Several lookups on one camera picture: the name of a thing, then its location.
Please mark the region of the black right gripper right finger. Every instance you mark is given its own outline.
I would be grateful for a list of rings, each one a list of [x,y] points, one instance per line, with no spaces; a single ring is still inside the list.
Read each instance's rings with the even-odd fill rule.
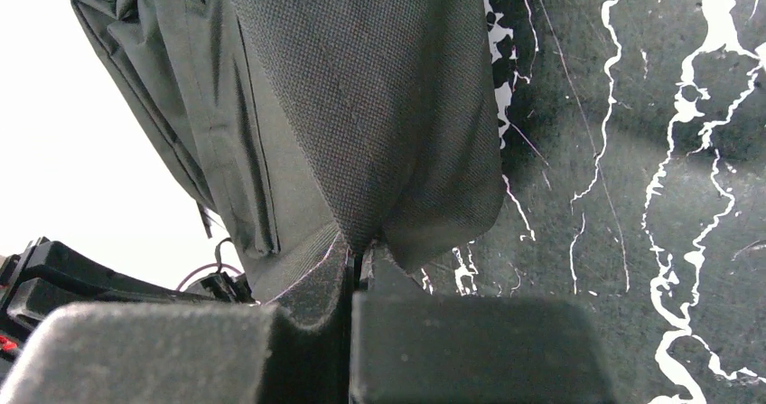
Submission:
[[[584,312],[545,298],[431,295],[384,247],[352,302],[353,403],[613,403]]]

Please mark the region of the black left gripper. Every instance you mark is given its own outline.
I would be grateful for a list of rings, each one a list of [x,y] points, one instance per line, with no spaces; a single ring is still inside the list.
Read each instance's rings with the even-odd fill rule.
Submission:
[[[195,281],[186,277],[177,289],[159,287],[116,272],[60,241],[44,237],[21,254],[1,258],[1,358],[14,360],[23,344],[52,311],[71,303],[252,303],[244,275],[232,277],[232,266],[216,261]]]

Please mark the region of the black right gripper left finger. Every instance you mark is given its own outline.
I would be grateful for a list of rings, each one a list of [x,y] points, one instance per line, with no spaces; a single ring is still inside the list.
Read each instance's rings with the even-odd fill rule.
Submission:
[[[240,303],[71,303],[29,335],[4,403],[344,403],[344,249],[279,296]]]

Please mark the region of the black student backpack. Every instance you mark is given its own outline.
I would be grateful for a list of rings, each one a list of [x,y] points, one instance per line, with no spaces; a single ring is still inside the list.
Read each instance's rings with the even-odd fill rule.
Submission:
[[[369,245],[412,272],[500,212],[483,0],[71,0],[259,302]]]

